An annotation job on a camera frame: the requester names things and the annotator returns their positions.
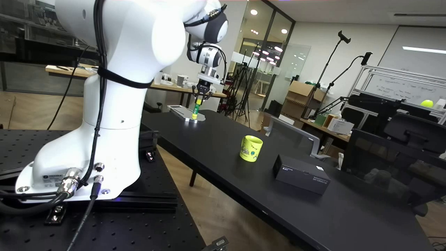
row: black table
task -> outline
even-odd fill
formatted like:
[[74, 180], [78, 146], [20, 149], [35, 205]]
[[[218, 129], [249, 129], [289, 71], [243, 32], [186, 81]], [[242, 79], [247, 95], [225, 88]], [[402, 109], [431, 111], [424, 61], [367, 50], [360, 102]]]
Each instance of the black table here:
[[[0, 173], [30, 163], [41, 146], [62, 132], [0, 131]], [[151, 194], [177, 195], [175, 213], [92, 212], [74, 249], [191, 249], [205, 247], [162, 157], [144, 162], [145, 189]], [[70, 210], [62, 226], [45, 226], [44, 215], [0, 215], [0, 249], [59, 251], [67, 249], [83, 217], [83, 210]]]
[[[433, 249], [405, 203], [290, 148], [289, 142], [267, 138], [223, 114], [203, 113], [207, 121], [198, 124], [172, 113], [144, 113], [143, 123], [161, 131], [159, 145], [288, 237], [315, 249]], [[265, 141], [257, 163], [239, 157], [247, 134]], [[278, 153], [324, 166], [332, 178], [325, 194], [278, 182], [272, 174]]]

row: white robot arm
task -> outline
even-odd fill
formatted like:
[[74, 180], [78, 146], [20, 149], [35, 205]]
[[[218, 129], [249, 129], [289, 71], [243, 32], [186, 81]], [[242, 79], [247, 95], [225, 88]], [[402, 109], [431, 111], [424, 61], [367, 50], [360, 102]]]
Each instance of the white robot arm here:
[[180, 57], [187, 30], [201, 40], [189, 46], [189, 54], [207, 68], [198, 93], [208, 95], [219, 82], [210, 68], [222, 56], [214, 43], [228, 30], [223, 10], [218, 0], [56, 0], [62, 25], [102, 51], [101, 70], [85, 81], [83, 124], [46, 143], [17, 178], [16, 191], [88, 201], [97, 177], [104, 180], [98, 199], [113, 199], [137, 181], [148, 83]]

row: yellow mug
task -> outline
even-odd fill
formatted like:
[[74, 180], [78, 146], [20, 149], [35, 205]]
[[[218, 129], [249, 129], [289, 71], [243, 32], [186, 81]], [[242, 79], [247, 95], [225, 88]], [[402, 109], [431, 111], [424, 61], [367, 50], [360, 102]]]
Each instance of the yellow mug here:
[[242, 141], [240, 157], [246, 162], [255, 162], [261, 153], [264, 141], [254, 135], [246, 135]]

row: black box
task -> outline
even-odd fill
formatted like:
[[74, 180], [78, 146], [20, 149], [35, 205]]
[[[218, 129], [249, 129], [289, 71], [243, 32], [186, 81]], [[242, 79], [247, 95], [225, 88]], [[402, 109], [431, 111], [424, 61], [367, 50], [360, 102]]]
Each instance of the black box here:
[[279, 155], [274, 167], [276, 180], [317, 194], [324, 194], [331, 184], [321, 166]]

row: yellow ball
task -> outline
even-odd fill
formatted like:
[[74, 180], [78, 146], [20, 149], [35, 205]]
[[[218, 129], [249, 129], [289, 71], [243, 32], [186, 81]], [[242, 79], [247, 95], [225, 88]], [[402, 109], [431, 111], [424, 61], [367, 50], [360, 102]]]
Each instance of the yellow ball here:
[[434, 100], [431, 100], [431, 99], [423, 100], [421, 106], [423, 107], [434, 107]]

